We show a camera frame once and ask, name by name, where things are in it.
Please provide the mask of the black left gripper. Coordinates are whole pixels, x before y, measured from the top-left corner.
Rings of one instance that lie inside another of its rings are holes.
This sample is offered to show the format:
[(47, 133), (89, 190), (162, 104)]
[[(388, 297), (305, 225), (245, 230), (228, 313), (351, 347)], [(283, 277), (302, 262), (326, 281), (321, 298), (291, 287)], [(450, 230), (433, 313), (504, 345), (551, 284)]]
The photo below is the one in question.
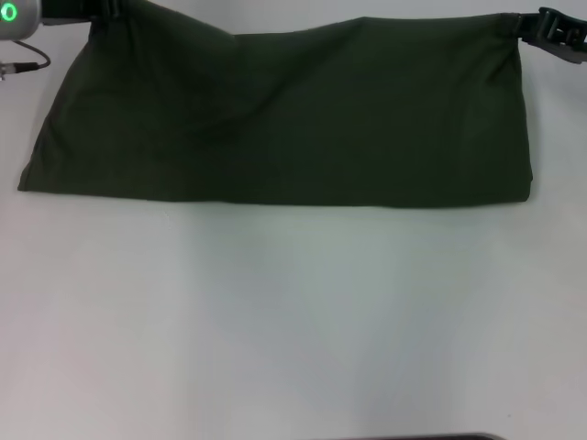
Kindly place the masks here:
[(44, 26), (62, 26), (124, 18), (127, 0), (41, 0), (40, 23)]

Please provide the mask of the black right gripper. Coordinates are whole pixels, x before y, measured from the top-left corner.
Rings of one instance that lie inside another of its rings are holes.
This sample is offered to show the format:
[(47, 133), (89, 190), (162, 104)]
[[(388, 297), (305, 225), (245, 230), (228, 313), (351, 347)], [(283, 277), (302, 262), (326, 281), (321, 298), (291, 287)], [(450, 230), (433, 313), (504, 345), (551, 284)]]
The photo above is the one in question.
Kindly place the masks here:
[(512, 35), (564, 61), (586, 62), (586, 22), (540, 7), (538, 13), (517, 14)]

